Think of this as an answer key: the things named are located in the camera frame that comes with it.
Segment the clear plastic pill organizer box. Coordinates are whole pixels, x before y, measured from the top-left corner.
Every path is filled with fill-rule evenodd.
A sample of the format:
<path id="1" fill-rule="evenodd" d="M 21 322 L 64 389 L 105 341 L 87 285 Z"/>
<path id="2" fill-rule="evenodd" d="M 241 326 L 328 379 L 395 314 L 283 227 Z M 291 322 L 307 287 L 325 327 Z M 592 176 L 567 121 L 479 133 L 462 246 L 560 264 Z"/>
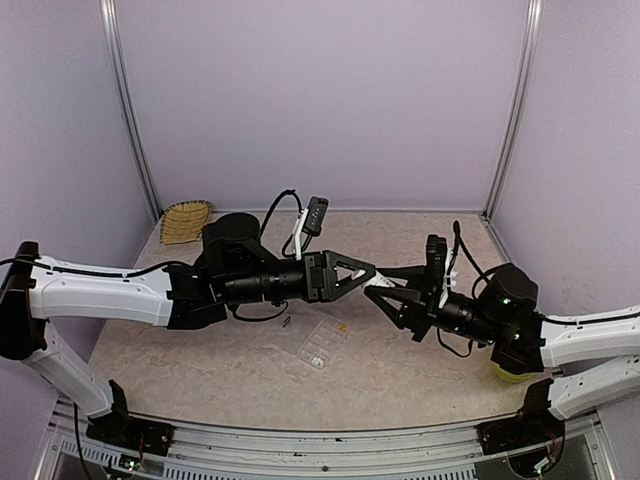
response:
<path id="1" fill-rule="evenodd" d="M 341 332 L 339 325 L 348 330 Z M 349 326 L 334 317 L 323 318 L 289 316 L 278 330 L 275 343 L 287 353 L 317 370 L 323 370 L 341 347 L 349 334 Z M 323 366 L 311 363 L 313 357 L 321 357 Z"/>

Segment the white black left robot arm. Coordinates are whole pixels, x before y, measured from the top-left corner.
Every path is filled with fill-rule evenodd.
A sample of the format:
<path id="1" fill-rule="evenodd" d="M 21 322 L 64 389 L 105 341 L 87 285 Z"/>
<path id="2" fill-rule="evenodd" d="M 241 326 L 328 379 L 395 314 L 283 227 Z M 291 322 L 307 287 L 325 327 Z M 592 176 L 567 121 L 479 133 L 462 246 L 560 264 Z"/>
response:
<path id="1" fill-rule="evenodd" d="M 207 224 L 194 264 L 162 262 L 142 270 L 93 267 L 42 257 L 35 242 L 4 262 L 1 355 L 29 365 L 121 445 L 140 434 L 115 382 L 95 376 L 50 321 L 119 319 L 169 330 L 197 330 L 239 306 L 292 299 L 333 302 L 376 275 L 373 265 L 333 251 L 278 258 L 261 243 L 258 219 L 226 214 Z"/>

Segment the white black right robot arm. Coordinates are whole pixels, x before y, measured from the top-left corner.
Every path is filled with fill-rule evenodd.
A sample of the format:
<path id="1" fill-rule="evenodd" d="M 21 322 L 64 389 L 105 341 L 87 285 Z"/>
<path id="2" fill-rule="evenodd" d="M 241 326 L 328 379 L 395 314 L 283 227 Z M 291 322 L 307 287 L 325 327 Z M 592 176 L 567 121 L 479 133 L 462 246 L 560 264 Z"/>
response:
<path id="1" fill-rule="evenodd" d="M 430 329 L 491 347 L 503 371 L 528 375 L 595 360 L 597 366 L 537 383 L 541 405 L 513 419 L 511 433 L 535 442 L 551 424 L 639 388 L 639 308 L 599 314 L 545 316 L 537 311 L 537 285 L 508 263 L 488 271 L 479 296 L 452 290 L 452 279 L 429 266 L 383 269 L 364 284 L 365 295 L 416 342 Z"/>

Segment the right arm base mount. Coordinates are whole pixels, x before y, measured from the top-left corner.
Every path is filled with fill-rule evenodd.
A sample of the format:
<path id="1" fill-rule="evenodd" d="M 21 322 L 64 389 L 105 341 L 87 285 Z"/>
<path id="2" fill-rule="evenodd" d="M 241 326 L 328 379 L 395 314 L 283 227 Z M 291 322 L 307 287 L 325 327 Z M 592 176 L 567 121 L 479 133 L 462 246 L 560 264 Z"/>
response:
<path id="1" fill-rule="evenodd" d="M 510 417 L 480 423 L 476 429 L 485 455 L 529 447 L 563 437 L 565 421 L 550 411 L 552 379 L 545 379 L 527 388 L 524 402 Z"/>

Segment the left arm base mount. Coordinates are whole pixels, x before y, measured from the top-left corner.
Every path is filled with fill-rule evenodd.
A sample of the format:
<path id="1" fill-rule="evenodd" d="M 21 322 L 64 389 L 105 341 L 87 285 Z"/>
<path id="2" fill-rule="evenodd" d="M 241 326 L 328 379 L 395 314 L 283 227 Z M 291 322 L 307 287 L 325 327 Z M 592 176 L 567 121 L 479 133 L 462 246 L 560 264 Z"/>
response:
<path id="1" fill-rule="evenodd" d="M 165 457 L 175 427 L 166 422 L 132 416 L 124 390 L 114 380 L 110 380 L 108 385 L 113 398 L 111 409 L 107 414 L 89 420 L 87 437 L 139 454 Z"/>

